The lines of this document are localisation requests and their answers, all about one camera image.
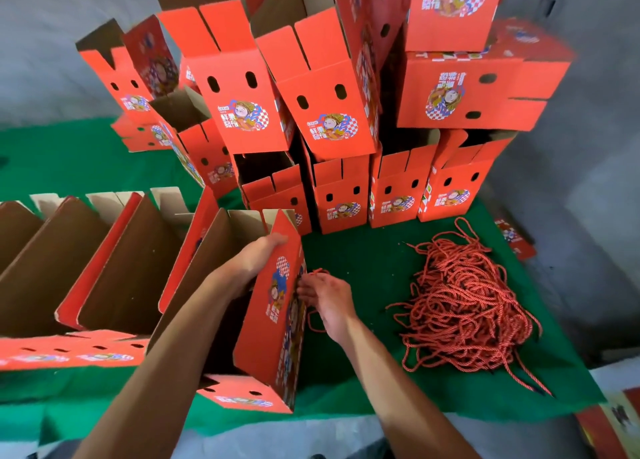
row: forearm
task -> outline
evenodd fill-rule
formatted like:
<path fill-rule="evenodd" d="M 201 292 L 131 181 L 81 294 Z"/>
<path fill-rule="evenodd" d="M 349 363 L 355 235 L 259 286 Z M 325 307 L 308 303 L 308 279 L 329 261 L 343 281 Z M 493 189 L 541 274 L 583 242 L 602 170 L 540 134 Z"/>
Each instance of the forearm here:
<path fill-rule="evenodd" d="M 74 459 L 171 456 L 220 320 L 248 280 L 237 258 L 204 280 L 80 445 Z M 137 427 L 142 421 L 145 427 Z"/>
<path fill-rule="evenodd" d="M 348 329 L 342 347 L 397 459 L 479 457 L 359 319 Z"/>

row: oval hole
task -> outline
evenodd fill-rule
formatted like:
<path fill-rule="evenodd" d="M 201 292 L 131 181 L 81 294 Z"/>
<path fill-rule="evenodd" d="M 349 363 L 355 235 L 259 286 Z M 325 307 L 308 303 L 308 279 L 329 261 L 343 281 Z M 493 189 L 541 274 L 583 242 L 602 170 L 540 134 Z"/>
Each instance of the oval hole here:
<path fill-rule="evenodd" d="M 347 98 L 347 91 L 344 89 L 344 85 L 342 83 L 338 83 L 338 85 L 335 86 L 335 95 L 341 100 Z"/>
<path fill-rule="evenodd" d="M 258 88 L 258 80 L 255 79 L 253 72 L 245 73 L 244 78 L 246 78 L 246 83 L 249 85 L 249 88 Z"/>
<path fill-rule="evenodd" d="M 309 108 L 309 102 L 304 95 L 299 95 L 296 100 L 298 101 L 298 105 L 302 110 L 307 110 Z"/>
<path fill-rule="evenodd" d="M 220 91 L 220 85 L 218 84 L 218 80 L 216 80 L 215 78 L 208 77 L 207 83 L 209 83 L 209 88 L 211 89 L 211 91 L 215 93 Z"/>
<path fill-rule="evenodd" d="M 498 75 L 495 73 L 485 73 L 480 77 L 480 83 L 493 83 L 498 80 Z"/>

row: human arm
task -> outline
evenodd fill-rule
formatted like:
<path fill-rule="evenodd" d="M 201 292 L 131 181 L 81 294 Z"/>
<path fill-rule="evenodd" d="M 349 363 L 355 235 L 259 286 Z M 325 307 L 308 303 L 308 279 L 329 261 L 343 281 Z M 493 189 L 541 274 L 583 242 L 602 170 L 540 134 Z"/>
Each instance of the human arm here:
<path fill-rule="evenodd" d="M 241 295 L 273 249 L 285 241 L 279 234 L 261 237 L 204 279 L 82 441 L 74 459 L 171 457 L 229 302 Z M 172 401 L 165 399 L 168 390 Z"/>
<path fill-rule="evenodd" d="M 307 274 L 300 280 L 298 295 L 315 306 L 327 333 L 347 354 L 397 459 L 479 459 L 359 320 L 345 281 Z"/>

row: human hand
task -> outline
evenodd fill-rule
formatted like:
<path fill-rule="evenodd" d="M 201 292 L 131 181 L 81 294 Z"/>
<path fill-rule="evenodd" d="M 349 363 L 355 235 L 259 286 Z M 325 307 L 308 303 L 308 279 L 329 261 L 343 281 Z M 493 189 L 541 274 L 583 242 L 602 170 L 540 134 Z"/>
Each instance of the human hand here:
<path fill-rule="evenodd" d="M 349 324 L 357 321 L 351 286 L 326 273 L 304 274 L 298 283 L 298 297 L 320 313 L 329 337 L 344 346 L 349 338 Z"/>
<path fill-rule="evenodd" d="M 267 265 L 267 260 L 271 256 L 273 249 L 278 245 L 286 243 L 289 238 L 286 235 L 272 233 L 270 235 L 260 237 L 256 241 L 252 241 L 245 246 L 235 257 L 240 269 L 244 273 L 247 280 L 251 280 L 258 275 L 258 272 Z"/>

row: green tablecloth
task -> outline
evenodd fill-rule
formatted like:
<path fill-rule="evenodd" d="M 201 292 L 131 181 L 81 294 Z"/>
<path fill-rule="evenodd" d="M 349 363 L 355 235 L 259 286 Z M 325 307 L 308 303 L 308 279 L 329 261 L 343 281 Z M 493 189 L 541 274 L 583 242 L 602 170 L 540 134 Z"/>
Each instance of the green tablecloth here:
<path fill-rule="evenodd" d="M 110 130 L 109 120 L 88 120 L 3 132 L 0 134 L 0 200 L 29 194 L 60 196 L 101 191 L 147 191 L 178 186 L 190 209 L 200 188 L 171 151 L 129 154 Z M 241 206 L 237 192 L 221 201 Z M 530 392 L 504 370 L 460 373 L 450 366 L 421 369 L 411 375 L 443 411 L 488 420 L 538 420 L 569 414 L 603 399 L 599 388 L 540 301 L 523 267 L 476 202 L 467 219 L 492 258 L 508 271 L 509 285 L 523 306 L 542 323 L 539 342 L 520 350 L 524 363 L 554 397 Z M 399 326 L 386 304 L 406 300 L 412 275 L 423 257 L 404 243 L 420 243 L 443 230 L 452 219 L 417 220 L 380 229 L 368 226 L 303 238 L 309 268 L 322 267 L 352 286 L 358 315 L 400 361 L 404 347 Z M 86 436 L 133 368 L 39 370 L 0 374 L 0 440 L 41 442 Z M 524 377 L 522 371 L 516 372 Z M 320 419 L 372 414 L 372 408 L 342 350 L 325 334 L 307 331 L 300 368 L 296 412 L 277 415 L 226 410 L 196 396 L 186 427 L 215 434 L 260 421 Z"/>

